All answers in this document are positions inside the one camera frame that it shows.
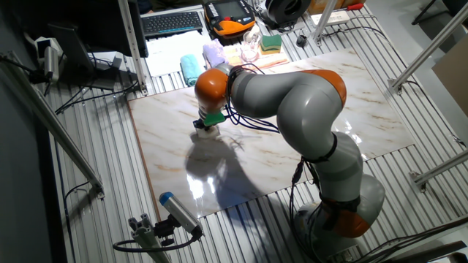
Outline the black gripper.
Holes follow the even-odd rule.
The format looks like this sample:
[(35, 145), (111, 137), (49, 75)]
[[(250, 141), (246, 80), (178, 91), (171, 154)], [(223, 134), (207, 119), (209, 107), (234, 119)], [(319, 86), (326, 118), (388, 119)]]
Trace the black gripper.
[(205, 130), (207, 132), (210, 131), (210, 126), (206, 126), (204, 124), (204, 120), (199, 118), (198, 120), (196, 121), (193, 121), (193, 125), (194, 125), (194, 128), (195, 128), (195, 131), (198, 132), (198, 129), (202, 129), (202, 130)]

